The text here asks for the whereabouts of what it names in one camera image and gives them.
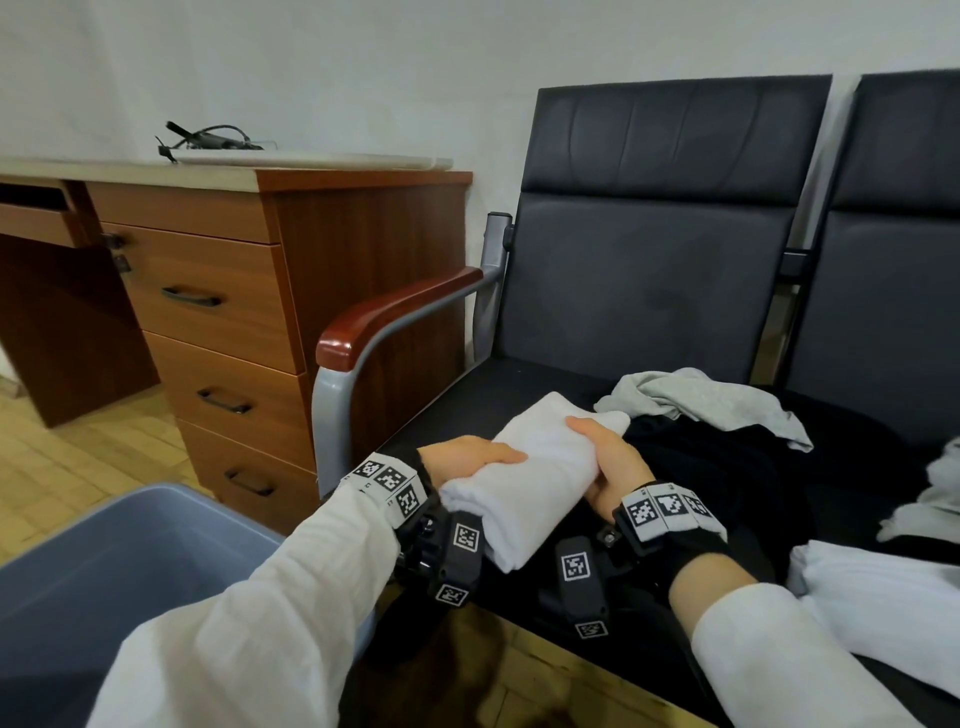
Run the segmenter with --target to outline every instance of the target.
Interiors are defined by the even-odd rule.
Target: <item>tile floor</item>
[[[0,563],[141,484],[197,482],[159,388],[46,429],[0,397]],[[700,718],[479,608],[451,613],[410,664],[363,666],[371,726],[706,728]]]

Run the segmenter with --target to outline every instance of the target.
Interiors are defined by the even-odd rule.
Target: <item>white towel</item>
[[[853,654],[960,697],[960,567],[811,541],[787,587]]]
[[[527,563],[599,473],[593,443],[566,426],[568,415],[590,417],[620,435],[630,426],[623,412],[594,414],[551,392],[493,438],[526,452],[526,461],[491,463],[440,490],[448,510],[483,518],[488,555],[504,572]]]
[[[791,449],[813,449],[803,423],[793,412],[785,411],[772,394],[746,384],[713,381],[692,367],[672,374],[640,372],[622,376],[613,391],[601,397],[593,409],[617,410],[631,417],[665,415],[671,420],[686,415],[724,432],[763,425],[786,440]]]
[[[902,505],[880,522],[878,541],[898,536],[925,536],[960,544],[960,437],[947,443],[944,454],[926,466],[930,487],[916,503]]]

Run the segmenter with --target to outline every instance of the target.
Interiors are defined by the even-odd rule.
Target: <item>gray metal frame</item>
[[[321,368],[317,372],[313,384],[311,416],[314,454],[317,458],[317,485],[321,498],[329,496],[337,487],[340,478],[350,470],[350,402],[353,398],[353,385],[367,358],[381,341],[424,316],[477,292],[473,308],[473,360],[475,364],[479,364],[490,356],[500,309],[500,296],[503,292],[503,274],[507,268],[508,253],[503,246],[504,233],[512,221],[513,217],[505,212],[491,212],[487,215],[483,253],[480,256],[480,269],[483,271],[481,280],[388,324],[360,352],[351,371],[334,372]]]

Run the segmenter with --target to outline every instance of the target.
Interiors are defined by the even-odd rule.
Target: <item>blue bin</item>
[[[0,726],[82,728],[138,624],[246,579],[283,537],[181,485],[121,496],[0,567]],[[357,636],[357,654],[373,615]]]

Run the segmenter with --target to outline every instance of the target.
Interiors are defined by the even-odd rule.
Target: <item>desk top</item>
[[[0,181],[36,180],[116,182],[236,192],[292,192],[348,187],[397,187],[424,184],[470,184],[471,172],[409,168],[417,159],[429,167],[431,158],[379,155],[315,155],[320,168],[243,167],[158,162],[59,161],[0,158]]]

